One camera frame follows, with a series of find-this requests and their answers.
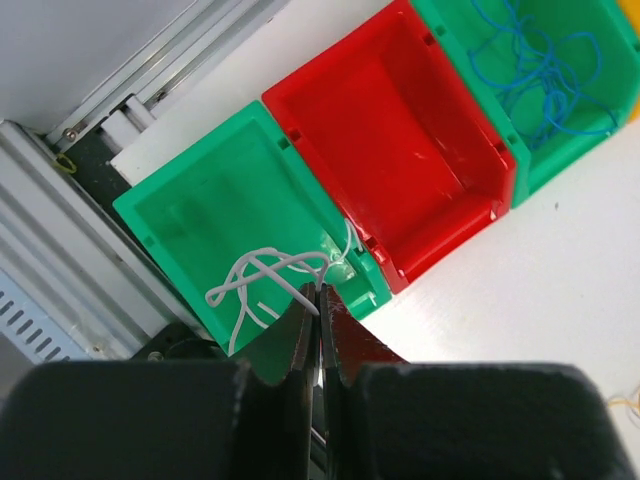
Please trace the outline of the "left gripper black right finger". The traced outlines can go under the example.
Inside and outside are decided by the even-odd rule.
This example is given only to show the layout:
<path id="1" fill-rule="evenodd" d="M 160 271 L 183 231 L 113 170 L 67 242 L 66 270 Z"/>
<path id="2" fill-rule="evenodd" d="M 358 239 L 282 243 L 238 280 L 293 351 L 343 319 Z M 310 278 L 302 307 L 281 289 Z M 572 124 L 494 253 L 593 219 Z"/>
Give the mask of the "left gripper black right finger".
<path id="1" fill-rule="evenodd" d="M 635 479 L 595 384 L 548 362 L 411 363 L 319 296 L 330 479 Z"/>

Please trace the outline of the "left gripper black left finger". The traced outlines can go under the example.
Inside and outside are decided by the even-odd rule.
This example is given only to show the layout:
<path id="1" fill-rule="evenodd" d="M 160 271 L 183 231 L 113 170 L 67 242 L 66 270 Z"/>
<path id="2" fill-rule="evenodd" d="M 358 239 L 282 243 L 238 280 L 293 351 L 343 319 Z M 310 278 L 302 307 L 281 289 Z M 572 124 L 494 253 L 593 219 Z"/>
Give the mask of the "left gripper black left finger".
<path id="1" fill-rule="evenodd" d="M 60 361 L 1 412 L 5 479 L 305 479 L 316 321 L 292 302 L 226 360 Z"/>

